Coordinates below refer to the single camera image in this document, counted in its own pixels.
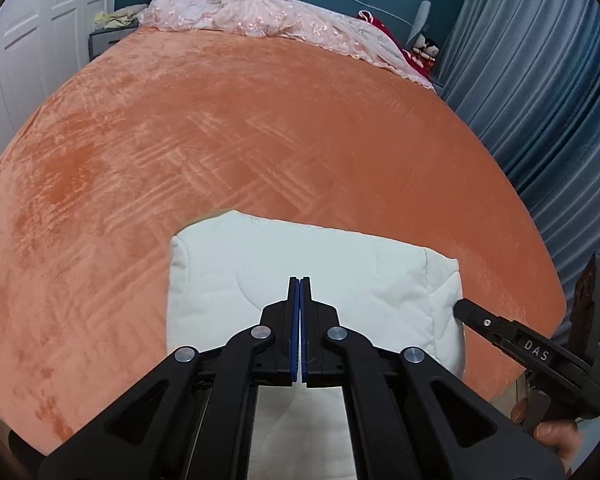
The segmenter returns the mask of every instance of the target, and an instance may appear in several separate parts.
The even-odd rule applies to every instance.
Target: person
[[[511,420],[520,424],[526,418],[528,404],[520,400],[511,410]],[[574,420],[551,420],[541,422],[534,431],[540,444],[555,449],[567,475],[571,473],[571,463],[576,458],[584,436]]]

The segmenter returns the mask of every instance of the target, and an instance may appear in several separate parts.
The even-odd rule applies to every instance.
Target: orange bedsheet
[[[170,237],[222,208],[428,246],[467,297],[550,334],[538,231],[430,90],[280,38],[140,30],[0,159],[0,416],[50,452],[166,354]],[[520,369],[469,333],[466,382]]]

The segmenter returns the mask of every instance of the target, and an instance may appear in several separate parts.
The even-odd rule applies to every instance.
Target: metal bolt
[[[251,329],[251,335],[256,339],[266,339],[271,335],[271,329],[264,325],[254,326]]]
[[[196,356],[196,351],[190,346],[183,346],[176,350],[174,357],[176,361],[181,363],[188,363]]]
[[[347,329],[341,326],[332,326],[327,330],[327,337],[334,341],[342,341],[347,336]]]
[[[421,363],[424,361],[424,352],[417,346],[410,346],[403,352],[403,355],[410,363]]]

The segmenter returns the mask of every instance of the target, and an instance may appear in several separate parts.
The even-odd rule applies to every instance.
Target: white cushion
[[[198,222],[171,241],[167,350],[225,345],[284,300],[290,276],[311,277],[312,297],[375,346],[419,346],[456,376],[464,333],[458,262],[387,238],[248,216]],[[261,387],[249,478],[355,478],[339,388]]]

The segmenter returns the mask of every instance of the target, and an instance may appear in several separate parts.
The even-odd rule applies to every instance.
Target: blue curtain
[[[571,304],[600,252],[600,6],[465,0],[438,77],[531,213]]]

